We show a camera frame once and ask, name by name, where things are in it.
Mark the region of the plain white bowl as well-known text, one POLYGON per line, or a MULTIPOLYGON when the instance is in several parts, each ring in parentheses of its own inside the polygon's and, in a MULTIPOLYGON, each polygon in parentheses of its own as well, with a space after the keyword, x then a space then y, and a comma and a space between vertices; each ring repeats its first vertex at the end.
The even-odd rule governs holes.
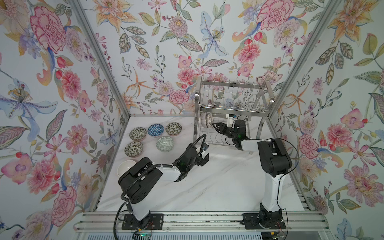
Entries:
POLYGON ((127 160, 122 162, 117 168, 117 175, 121 177, 124 173, 126 173, 130 168, 132 168, 136 162, 134 160, 127 160))

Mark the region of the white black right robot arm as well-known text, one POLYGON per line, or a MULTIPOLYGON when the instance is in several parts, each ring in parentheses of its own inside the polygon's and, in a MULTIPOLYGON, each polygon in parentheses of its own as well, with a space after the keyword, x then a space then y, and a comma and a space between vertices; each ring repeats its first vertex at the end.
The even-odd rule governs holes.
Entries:
POLYGON ((258 150, 261 167, 266 174, 265 193, 260 209, 257 213, 242 214, 242 224, 247 230, 285 229, 280 193, 283 181, 292 167, 292 160, 282 140, 247 137, 247 126, 243 120, 235 120, 232 127, 225 123, 212 123, 212 126, 218 133, 232 139, 238 150, 248 152, 258 150))

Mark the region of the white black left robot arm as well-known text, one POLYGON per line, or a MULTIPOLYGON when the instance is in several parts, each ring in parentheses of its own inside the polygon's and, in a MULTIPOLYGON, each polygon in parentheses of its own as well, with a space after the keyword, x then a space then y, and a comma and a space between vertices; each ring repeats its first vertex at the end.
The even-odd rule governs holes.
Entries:
POLYGON ((149 158, 142 158, 123 173, 118 184, 122 189, 121 200, 128 210, 124 228, 144 229, 153 218, 159 219, 160 215, 151 214, 150 203, 145 200, 147 195, 158 182, 180 182, 193 167, 204 166, 209 161, 208 148, 207 143, 199 148, 191 143, 172 164, 155 164, 149 158))

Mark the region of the pale green pattern bowl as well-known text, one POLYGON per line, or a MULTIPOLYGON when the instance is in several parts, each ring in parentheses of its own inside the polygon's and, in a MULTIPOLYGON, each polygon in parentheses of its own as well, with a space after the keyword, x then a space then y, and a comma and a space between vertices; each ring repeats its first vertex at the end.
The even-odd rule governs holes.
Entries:
POLYGON ((163 153, 170 152, 175 145, 173 138, 169 136, 161 137, 157 140, 156 147, 163 153))

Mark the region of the brown mandala pattern bowl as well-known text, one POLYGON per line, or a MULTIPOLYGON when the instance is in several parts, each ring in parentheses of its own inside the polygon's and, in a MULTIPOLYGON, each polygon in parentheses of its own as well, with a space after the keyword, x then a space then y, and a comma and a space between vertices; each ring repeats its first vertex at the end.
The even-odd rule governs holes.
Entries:
POLYGON ((213 115, 212 113, 206 113, 206 126, 207 128, 212 128, 213 127, 213 115))

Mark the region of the two-tier steel dish rack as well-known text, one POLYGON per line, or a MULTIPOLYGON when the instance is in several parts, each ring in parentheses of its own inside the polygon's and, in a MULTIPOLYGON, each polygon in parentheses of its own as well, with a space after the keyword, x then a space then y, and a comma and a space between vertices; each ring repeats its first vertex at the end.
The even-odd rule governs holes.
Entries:
POLYGON ((238 115, 237 120, 245 120, 247 136, 251 137, 250 122, 253 117, 259 118, 255 138, 259 139, 265 120, 271 112, 275 95, 269 81, 251 83, 249 81, 214 81, 199 78, 195 91, 194 140, 206 134, 208 144, 227 145, 232 141, 220 135, 212 128, 202 128, 200 115, 202 112, 212 113, 213 123, 227 124, 226 114, 238 115))

